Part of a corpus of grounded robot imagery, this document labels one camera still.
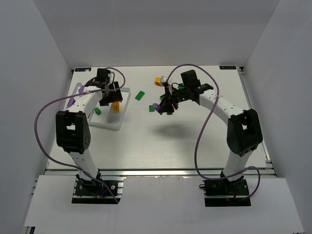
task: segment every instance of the white robotic arm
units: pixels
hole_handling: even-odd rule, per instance
[[[66,111],[58,111],[56,114],[57,144],[67,152],[75,164],[90,174],[93,178],[100,176],[89,151],[91,135],[87,118],[92,110],[100,103],[108,105],[114,101],[122,101],[121,91],[92,92],[98,89],[119,88],[118,82],[111,82],[111,72],[99,68],[97,76],[85,84],[84,92],[88,94],[80,96],[78,100]],[[85,181],[91,179],[82,171],[79,178]]]
[[[203,107],[212,109],[216,98],[216,91],[214,89],[209,89],[203,94],[199,95],[199,104]],[[214,114],[216,114],[226,125],[228,125],[228,120],[231,116],[237,116],[242,114],[243,109],[233,105],[223,97],[219,97],[217,105],[214,109]],[[237,155],[230,150],[229,158],[225,168],[223,169],[224,176],[229,176],[234,173],[243,171],[249,156],[252,154],[252,150],[246,152],[243,156]],[[228,178],[229,181],[235,181],[240,179],[243,174],[239,174]]]
[[[92,90],[98,89],[95,86],[89,86],[85,87],[85,92],[90,92]],[[95,93],[89,93],[84,96],[80,96],[78,100],[67,109],[68,112],[71,113],[78,113],[83,112],[86,114],[87,118],[90,116],[93,109],[97,106],[97,103],[102,99],[102,93],[101,92],[95,92]],[[91,136],[85,137],[85,142],[90,143]],[[69,156],[73,159],[74,163],[88,172],[93,178],[97,177],[98,174],[98,168],[95,166],[89,148],[85,149],[83,154],[80,152],[68,152]],[[84,180],[90,180],[90,178],[83,172],[79,171],[80,178]]]
[[[178,103],[192,100],[197,104],[212,109],[216,91],[208,84],[200,84],[196,72],[190,70],[181,74],[183,89],[176,89],[165,83],[165,95],[161,103],[154,103],[154,109],[160,114],[173,113]],[[219,97],[214,109],[216,114],[227,126],[227,143],[230,148],[228,162],[221,177],[242,172],[253,150],[262,142],[262,133],[257,112],[253,109],[243,110],[223,97]],[[226,186],[231,187],[241,182],[243,174],[225,179]]]

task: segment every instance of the white tray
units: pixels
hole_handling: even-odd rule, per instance
[[[113,105],[110,103],[108,106],[100,106],[99,103],[97,107],[101,110],[101,114],[97,115],[94,111],[91,113],[89,118],[90,126],[97,126],[101,128],[115,129],[121,128],[123,118],[127,110],[131,92],[129,88],[121,88],[121,94],[123,101],[120,103],[120,111],[114,112]]]

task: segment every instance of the lego brick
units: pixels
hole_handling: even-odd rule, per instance
[[[98,107],[94,108],[94,111],[95,111],[95,113],[97,113],[98,115],[101,114],[101,110],[100,110]]]
[[[114,112],[119,112],[120,111],[120,102],[119,101],[113,102],[113,111]]]
[[[154,111],[155,111],[155,109],[154,109],[153,105],[150,105],[150,112],[154,112]]]
[[[155,78],[155,85],[160,86],[160,77]]]
[[[140,101],[142,99],[142,97],[144,96],[145,92],[140,91],[137,96],[135,97],[136,100]]]

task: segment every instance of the white platform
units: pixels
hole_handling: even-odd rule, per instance
[[[97,103],[97,108],[101,110],[101,114],[97,115],[93,111],[90,118],[88,119],[89,126],[119,130],[122,126],[122,122],[131,97],[130,89],[125,87],[121,88],[121,94],[123,101],[119,103],[120,111],[114,112],[112,103],[110,103],[108,106],[100,106],[100,104]]]
[[[154,80],[167,76],[174,66],[153,67],[118,67],[126,76],[126,87],[132,96],[128,109],[118,131],[90,126],[90,152],[100,169],[193,169],[194,148],[198,134],[209,110],[187,101],[179,105],[172,115],[160,116],[149,112],[149,105],[160,103],[159,96],[164,88],[156,86]],[[241,108],[248,109],[248,104],[237,70],[220,70],[218,66],[203,66],[216,79],[220,93]],[[173,81],[181,83],[180,73],[194,69],[201,83],[213,85],[213,82],[200,70],[193,67],[178,69]],[[97,68],[90,72],[74,72],[69,94],[78,82],[84,84],[96,76]],[[122,82],[116,73],[116,80]],[[139,91],[145,95],[141,101],[135,100]],[[229,155],[226,143],[226,125],[216,116],[212,116],[201,139],[198,150],[200,168],[223,168]],[[51,156],[55,159],[73,163],[72,159],[57,146],[54,141]],[[266,167],[262,147],[250,157],[247,166]],[[66,167],[50,162],[48,169]]]
[[[71,204],[74,176],[41,175],[25,226],[36,234],[303,232],[285,179],[265,178],[250,207],[205,207],[200,178],[129,177],[118,205]],[[257,180],[247,179],[254,189]]]

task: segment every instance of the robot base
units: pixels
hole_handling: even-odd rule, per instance
[[[237,184],[235,189],[226,193],[223,180],[205,180],[205,207],[229,207],[229,206],[251,206],[250,199],[243,199],[249,195],[246,180]]]
[[[111,188],[114,196],[117,196],[118,181],[117,180],[104,180],[103,181],[109,188]],[[72,198],[73,204],[116,204],[115,200],[111,197],[110,193],[106,191],[98,198],[106,188],[104,187],[99,193],[92,193],[86,188],[81,180],[77,180]]]

